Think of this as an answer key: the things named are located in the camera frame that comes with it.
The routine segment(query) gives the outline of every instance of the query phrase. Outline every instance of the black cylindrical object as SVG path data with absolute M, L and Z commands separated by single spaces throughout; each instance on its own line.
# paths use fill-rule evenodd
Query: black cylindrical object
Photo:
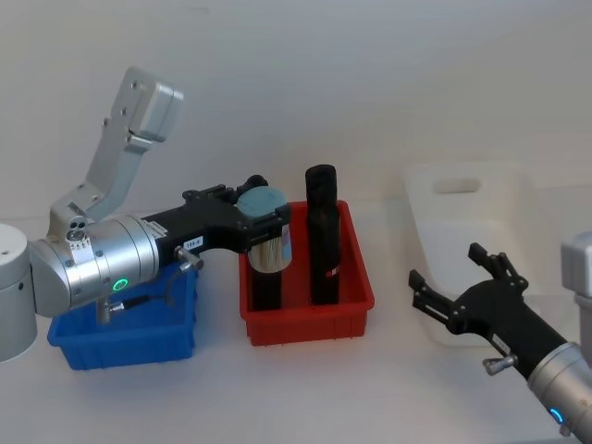
M 308 247 L 311 267 L 311 302 L 339 302 L 341 235 L 337 207 L 337 172 L 332 165 L 306 171 Z

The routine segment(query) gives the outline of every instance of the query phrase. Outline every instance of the white wall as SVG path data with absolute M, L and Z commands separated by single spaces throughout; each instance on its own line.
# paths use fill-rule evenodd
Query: white wall
M 590 42 L 585 0 L 5 0 L 0 218 L 45 216 L 84 177 L 131 64 L 186 103 L 124 210 L 252 173 L 300 199 L 319 162 L 349 199 L 401 193 L 417 161 L 590 183 Z

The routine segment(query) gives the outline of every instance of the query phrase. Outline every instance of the white table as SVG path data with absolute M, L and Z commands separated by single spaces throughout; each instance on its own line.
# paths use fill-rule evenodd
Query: white table
M 563 234 L 592 228 L 591 191 L 541 191 Z M 517 372 L 486 374 L 481 361 L 495 352 L 444 348 L 420 328 L 407 288 L 401 201 L 350 205 L 376 296 L 365 337 L 252 347 L 239 315 L 237 258 L 210 252 L 192 359 L 74 372 L 45 339 L 49 320 L 39 318 L 31 350 L 0 365 L 0 442 L 476 444 L 557 437 Z M 25 222 L 29 232 L 44 223 Z

